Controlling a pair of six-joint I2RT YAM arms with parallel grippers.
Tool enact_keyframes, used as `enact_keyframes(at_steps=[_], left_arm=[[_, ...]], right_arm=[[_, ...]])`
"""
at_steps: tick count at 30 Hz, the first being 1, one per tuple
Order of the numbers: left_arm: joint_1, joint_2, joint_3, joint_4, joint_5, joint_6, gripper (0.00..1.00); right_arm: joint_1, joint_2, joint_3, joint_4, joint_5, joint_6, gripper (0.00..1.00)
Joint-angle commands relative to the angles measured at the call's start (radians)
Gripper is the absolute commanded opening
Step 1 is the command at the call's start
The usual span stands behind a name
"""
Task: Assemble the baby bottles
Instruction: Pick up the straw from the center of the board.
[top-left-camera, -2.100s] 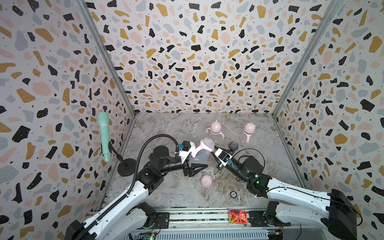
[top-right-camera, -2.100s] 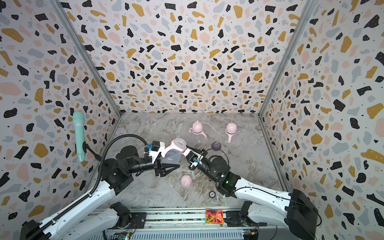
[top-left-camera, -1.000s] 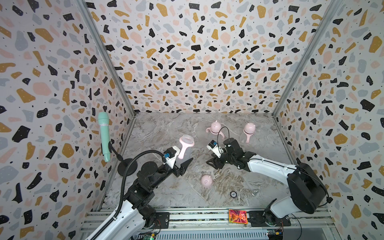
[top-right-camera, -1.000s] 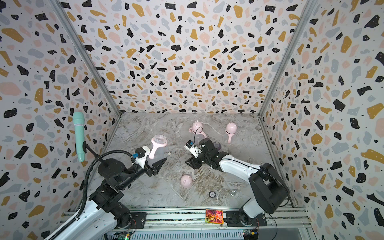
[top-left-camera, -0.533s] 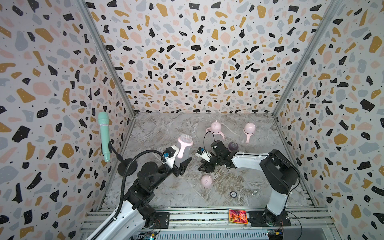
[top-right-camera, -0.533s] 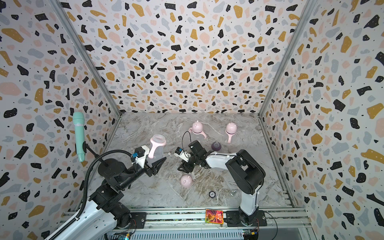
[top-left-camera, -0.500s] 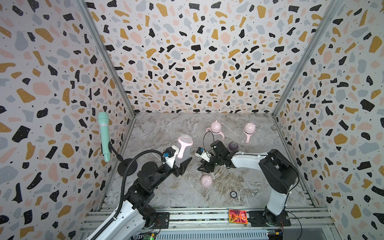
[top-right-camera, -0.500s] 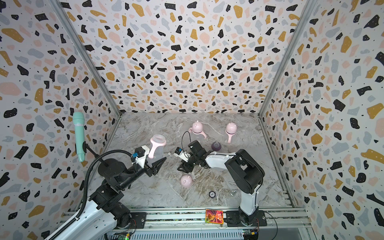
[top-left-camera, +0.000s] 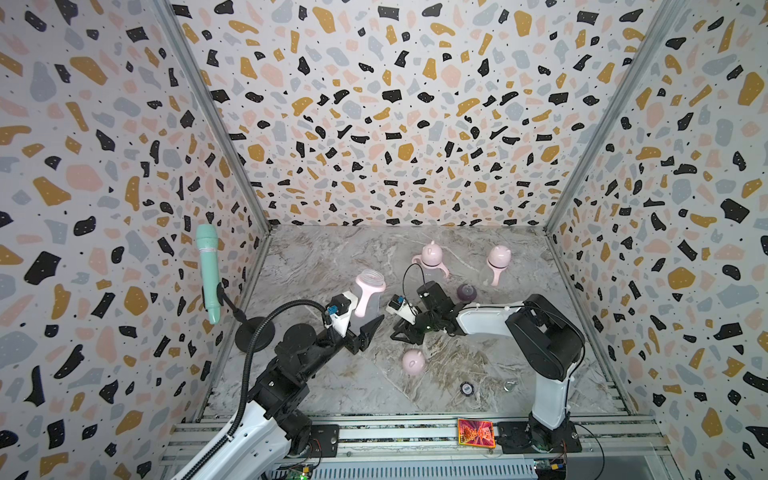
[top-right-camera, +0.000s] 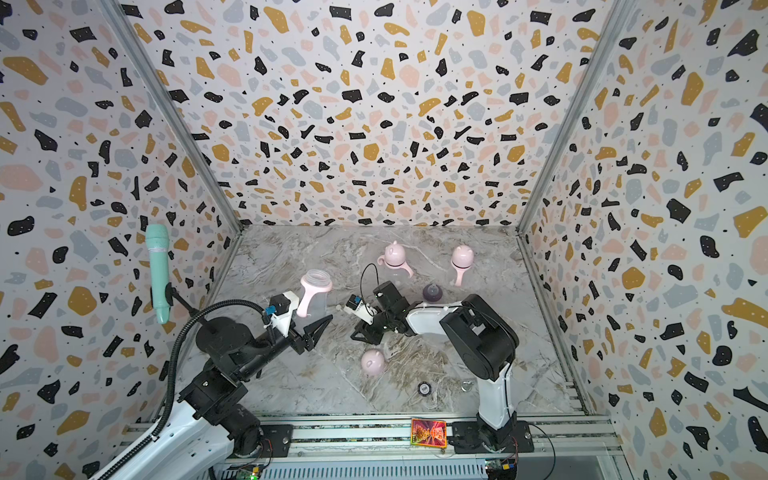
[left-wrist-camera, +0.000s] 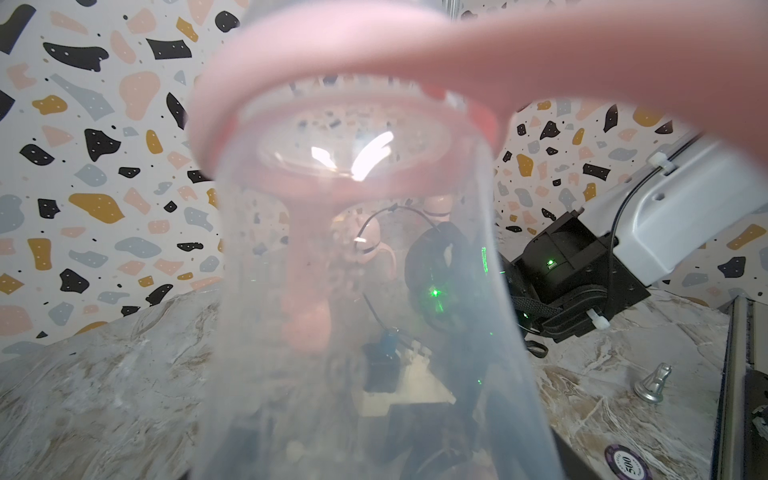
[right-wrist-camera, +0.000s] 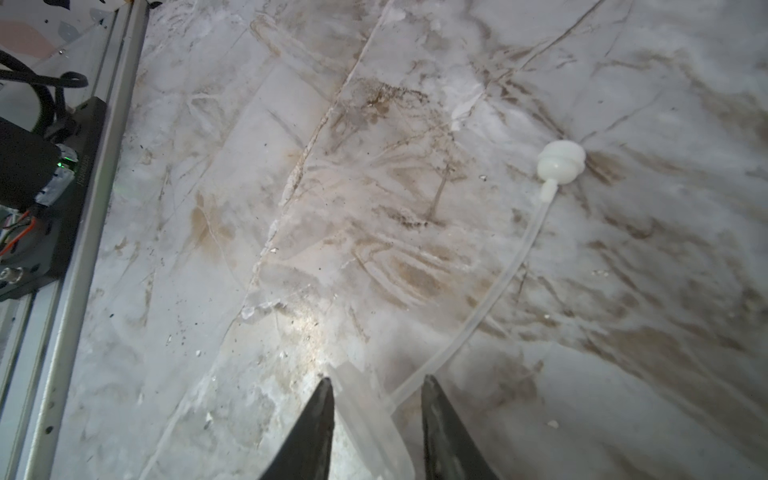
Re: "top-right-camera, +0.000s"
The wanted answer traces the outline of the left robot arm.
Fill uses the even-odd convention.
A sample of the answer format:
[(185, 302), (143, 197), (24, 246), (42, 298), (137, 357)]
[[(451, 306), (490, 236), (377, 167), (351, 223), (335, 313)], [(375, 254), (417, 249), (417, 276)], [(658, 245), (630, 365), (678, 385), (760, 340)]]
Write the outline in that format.
[(279, 340), (254, 336), (247, 325), (227, 317), (205, 322), (196, 335), (198, 347), (210, 356), (204, 368), (97, 478), (192, 479), (230, 457), (248, 464), (287, 457), (292, 427), (264, 424), (241, 401), (252, 377), (286, 350), (312, 350), (331, 320), (325, 316)]

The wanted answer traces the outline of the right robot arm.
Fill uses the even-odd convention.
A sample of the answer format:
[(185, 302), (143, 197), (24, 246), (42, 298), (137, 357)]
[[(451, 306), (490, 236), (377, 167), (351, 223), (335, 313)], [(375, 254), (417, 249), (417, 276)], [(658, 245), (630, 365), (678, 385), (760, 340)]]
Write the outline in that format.
[(375, 306), (352, 294), (344, 310), (358, 318), (350, 338), (370, 345), (386, 332), (446, 337), (475, 377), (479, 408), (474, 421), (452, 427), (457, 453), (504, 452), (523, 445), (512, 397), (512, 367), (520, 341), (513, 329), (479, 295), (460, 302), (410, 302), (386, 281), (374, 290)]

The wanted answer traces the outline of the purple collar with nipple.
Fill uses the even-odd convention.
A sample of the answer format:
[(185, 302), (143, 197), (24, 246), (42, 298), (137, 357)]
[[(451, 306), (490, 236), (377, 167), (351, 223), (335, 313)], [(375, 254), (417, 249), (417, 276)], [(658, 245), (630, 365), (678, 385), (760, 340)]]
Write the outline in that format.
[(422, 289), (422, 296), (428, 303), (437, 303), (443, 297), (443, 290), (438, 284), (430, 283)]

